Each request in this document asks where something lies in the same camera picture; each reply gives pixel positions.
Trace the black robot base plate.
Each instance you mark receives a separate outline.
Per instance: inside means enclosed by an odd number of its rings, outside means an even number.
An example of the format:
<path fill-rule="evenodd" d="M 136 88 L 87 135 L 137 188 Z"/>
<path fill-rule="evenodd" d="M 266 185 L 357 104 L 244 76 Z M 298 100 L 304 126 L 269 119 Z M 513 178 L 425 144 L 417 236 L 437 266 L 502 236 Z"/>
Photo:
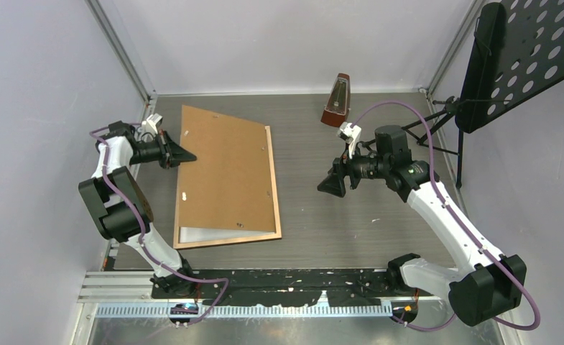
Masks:
<path fill-rule="evenodd" d="M 198 282 L 179 277 L 151 276 L 154 299 L 200 300 L 211 305 L 222 293 L 217 306 L 302 307 L 313 306 L 321 297 L 333 307 L 370 306 L 380 298 L 430 294 L 414 288 L 393 289 L 384 269 L 252 269 L 200 270 L 193 273 Z"/>

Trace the light wooden picture frame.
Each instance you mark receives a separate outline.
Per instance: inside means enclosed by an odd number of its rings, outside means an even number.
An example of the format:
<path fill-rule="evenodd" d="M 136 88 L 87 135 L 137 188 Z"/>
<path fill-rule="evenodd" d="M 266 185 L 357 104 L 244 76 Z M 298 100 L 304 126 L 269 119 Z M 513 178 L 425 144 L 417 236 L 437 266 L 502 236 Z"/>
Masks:
<path fill-rule="evenodd" d="M 279 201 L 278 201 L 278 192 L 277 192 L 277 181 L 275 175 L 275 168 L 274 168 L 274 158 L 272 152 L 272 138 L 271 138 L 271 131 L 269 129 L 269 150 L 270 150 L 270 167 L 272 171 L 272 191 L 274 197 L 274 210 L 275 210 L 275 220 L 277 229 L 275 234 L 270 235 L 260 235 L 260 236 L 246 236 L 240 237 L 235 239 L 221 239 L 221 240 L 213 240 L 213 241 L 200 241 L 200 242 L 192 242 L 192 243 L 180 243 L 179 235 L 180 235 L 180 228 L 177 225 L 177 217 L 176 217 L 176 209 L 175 209 L 175 230 L 174 230 L 174 237 L 172 240 L 172 245 L 176 249 L 192 249 L 198 247 L 214 247 L 214 246 L 221 246 L 221 245 L 229 245 L 229 244 L 243 244 L 248 242 L 260 242 L 260 241 L 268 241 L 268 240 L 275 240 L 280 239 L 282 236 L 281 230 L 281 219 L 279 214 Z"/>

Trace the beach landscape photo print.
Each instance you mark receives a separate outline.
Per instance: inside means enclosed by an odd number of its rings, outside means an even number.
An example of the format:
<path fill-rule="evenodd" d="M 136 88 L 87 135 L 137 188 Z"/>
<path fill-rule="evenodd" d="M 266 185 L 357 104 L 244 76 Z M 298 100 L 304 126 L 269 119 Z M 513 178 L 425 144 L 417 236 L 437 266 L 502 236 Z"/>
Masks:
<path fill-rule="evenodd" d="M 180 243 L 192 243 L 270 234 L 275 234 L 275 231 L 180 227 L 179 241 Z"/>

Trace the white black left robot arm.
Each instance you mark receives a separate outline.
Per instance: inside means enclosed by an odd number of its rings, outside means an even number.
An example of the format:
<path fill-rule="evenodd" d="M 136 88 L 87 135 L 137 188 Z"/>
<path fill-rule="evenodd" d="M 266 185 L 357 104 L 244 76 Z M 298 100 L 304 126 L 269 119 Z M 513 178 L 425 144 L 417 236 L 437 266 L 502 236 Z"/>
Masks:
<path fill-rule="evenodd" d="M 190 297 L 198 286 L 188 261 L 154 226 L 152 208 L 131 167 L 157 162 L 170 169 L 197 157 L 160 128 L 155 114 L 141 124 L 117 121 L 90 135 L 96 139 L 98 164 L 78 191 L 100 235 L 136 251 L 153 269 L 151 282 L 166 293 Z"/>

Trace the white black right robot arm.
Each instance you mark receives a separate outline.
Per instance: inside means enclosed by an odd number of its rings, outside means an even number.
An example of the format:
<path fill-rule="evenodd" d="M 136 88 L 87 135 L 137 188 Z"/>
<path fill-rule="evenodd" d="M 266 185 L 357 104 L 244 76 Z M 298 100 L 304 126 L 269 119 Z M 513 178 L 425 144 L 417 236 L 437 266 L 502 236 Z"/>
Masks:
<path fill-rule="evenodd" d="M 374 139 L 363 142 L 361 128 L 344 122 L 338 136 L 346 143 L 334 159 L 320 192 L 342 198 L 345 182 L 355 189 L 362 180 L 384 180 L 403 202 L 416 211 L 450 253 L 455 266 L 442 267 L 418 254 L 389 261 L 385 272 L 388 288 L 397 295 L 422 290 L 443 299 L 467 326 L 518 307 L 527 267 L 517 255 L 507 256 L 485 239 L 458 209 L 434 169 L 414 160 L 404 130 L 381 126 Z"/>

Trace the brown cardboard backing board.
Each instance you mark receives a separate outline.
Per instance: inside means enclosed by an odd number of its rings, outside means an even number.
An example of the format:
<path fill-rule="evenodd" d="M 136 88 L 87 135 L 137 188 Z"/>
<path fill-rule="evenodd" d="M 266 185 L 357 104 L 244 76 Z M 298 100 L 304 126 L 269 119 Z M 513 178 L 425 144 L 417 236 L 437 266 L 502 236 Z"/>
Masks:
<path fill-rule="evenodd" d="M 196 159 L 178 170 L 179 228 L 276 231 L 269 127 L 193 106 L 181 116 L 180 145 Z"/>

